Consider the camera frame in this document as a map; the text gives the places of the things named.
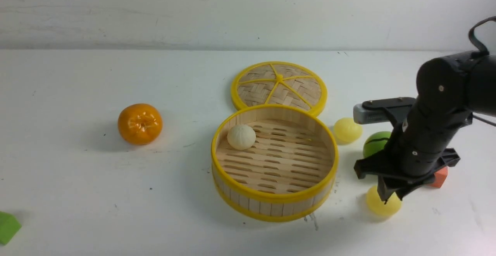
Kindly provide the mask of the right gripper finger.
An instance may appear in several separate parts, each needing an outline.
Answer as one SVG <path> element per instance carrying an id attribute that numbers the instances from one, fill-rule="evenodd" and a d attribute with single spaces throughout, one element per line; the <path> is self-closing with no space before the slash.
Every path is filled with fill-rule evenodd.
<path id="1" fill-rule="evenodd" d="M 384 176 L 378 176 L 377 178 L 377 193 L 379 198 L 383 203 L 387 203 L 396 192 L 395 179 Z"/>
<path id="2" fill-rule="evenodd" d="M 420 183 L 398 182 L 395 184 L 395 194 L 402 201 L 405 196 L 420 188 Z"/>

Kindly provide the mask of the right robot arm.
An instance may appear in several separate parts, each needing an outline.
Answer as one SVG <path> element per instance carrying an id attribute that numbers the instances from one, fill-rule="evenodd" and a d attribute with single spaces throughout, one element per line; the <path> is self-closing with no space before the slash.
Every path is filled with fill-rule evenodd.
<path id="1" fill-rule="evenodd" d="M 475 29 L 489 21 L 495 17 L 469 30 L 475 51 L 422 64 L 417 72 L 416 98 L 369 100 L 354 106 L 356 123 L 388 121 L 393 127 L 383 150 L 354 165 L 359 179 L 377 176 L 377 193 L 384 203 L 393 194 L 404 198 L 434 182 L 435 172 L 456 166 L 460 157 L 448 145 L 461 127 L 471 125 L 474 113 L 495 116 L 495 56 L 475 35 Z"/>

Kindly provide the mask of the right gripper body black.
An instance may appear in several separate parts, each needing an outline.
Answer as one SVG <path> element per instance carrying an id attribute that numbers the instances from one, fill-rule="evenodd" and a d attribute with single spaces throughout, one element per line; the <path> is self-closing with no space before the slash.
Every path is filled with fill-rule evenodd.
<path id="1" fill-rule="evenodd" d="M 376 175 L 395 179 L 395 183 L 430 184 L 436 171 L 459 162 L 448 145 L 471 122 L 472 113 L 465 109 L 437 112 L 413 105 L 404 121 L 393 127 L 383 150 L 355 162 L 355 173 L 359 179 Z"/>

